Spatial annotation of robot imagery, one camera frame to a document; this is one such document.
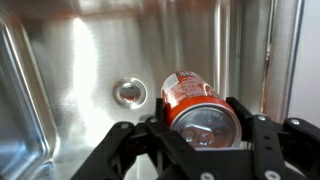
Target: white wall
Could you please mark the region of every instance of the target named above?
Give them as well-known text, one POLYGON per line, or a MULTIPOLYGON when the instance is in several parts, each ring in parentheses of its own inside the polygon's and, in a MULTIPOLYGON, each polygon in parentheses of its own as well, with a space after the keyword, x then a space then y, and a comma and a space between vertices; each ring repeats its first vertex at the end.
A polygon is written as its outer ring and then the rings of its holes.
POLYGON ((320 1, 305 0, 289 117, 320 127, 320 1))

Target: black metal bracket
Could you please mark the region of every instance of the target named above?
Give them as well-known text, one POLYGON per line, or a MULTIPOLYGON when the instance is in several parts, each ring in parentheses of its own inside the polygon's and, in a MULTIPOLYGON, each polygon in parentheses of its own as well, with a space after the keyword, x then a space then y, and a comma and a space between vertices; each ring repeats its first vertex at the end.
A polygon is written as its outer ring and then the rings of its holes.
POLYGON ((227 103, 240 120, 242 140, 252 143, 253 149, 195 151, 166 126, 162 99, 157 99, 154 117, 136 126, 115 124, 72 179, 123 179, 136 157, 145 153, 159 180, 304 179, 287 169, 284 160, 308 178, 320 179, 317 127, 301 119, 277 124, 267 116, 252 115, 235 98, 227 98, 227 103))

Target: can rim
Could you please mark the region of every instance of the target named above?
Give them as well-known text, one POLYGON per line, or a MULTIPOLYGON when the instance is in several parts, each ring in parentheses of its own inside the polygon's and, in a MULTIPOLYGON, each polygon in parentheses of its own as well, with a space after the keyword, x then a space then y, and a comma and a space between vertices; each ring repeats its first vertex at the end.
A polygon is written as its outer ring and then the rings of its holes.
POLYGON ((236 129, 236 132, 234 135, 234 140, 233 140, 230 147, 239 147, 240 146, 242 130, 241 130, 241 125, 240 125, 239 119, 231 110, 229 110, 228 108, 226 108, 220 104, 216 104, 216 103, 200 103, 200 104, 192 105, 192 106, 186 108, 185 110, 181 111, 173 119, 173 121, 170 125, 170 129, 174 130, 181 118, 185 117, 188 113, 192 112, 195 109, 198 109, 199 107, 207 107, 207 108, 209 107, 209 108, 217 109, 219 111, 226 113, 230 117, 230 120, 235 124, 235 129, 236 129))

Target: aluminum can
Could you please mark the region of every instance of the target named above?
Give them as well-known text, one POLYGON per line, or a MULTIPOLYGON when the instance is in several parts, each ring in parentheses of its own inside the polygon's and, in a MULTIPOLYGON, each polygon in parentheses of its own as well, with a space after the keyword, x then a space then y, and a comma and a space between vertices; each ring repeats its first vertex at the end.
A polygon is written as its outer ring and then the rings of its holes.
POLYGON ((163 83, 165 121, 194 148, 237 147, 241 126, 233 109, 198 74, 179 71, 163 83))

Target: orange can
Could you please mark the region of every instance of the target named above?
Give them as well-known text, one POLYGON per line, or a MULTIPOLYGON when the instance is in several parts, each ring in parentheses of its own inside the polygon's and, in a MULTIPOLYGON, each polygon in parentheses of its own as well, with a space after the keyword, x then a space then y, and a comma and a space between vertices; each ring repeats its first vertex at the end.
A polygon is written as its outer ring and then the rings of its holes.
POLYGON ((196 149, 237 147, 241 126, 232 108, 198 74, 179 71, 161 90, 165 121, 196 149))

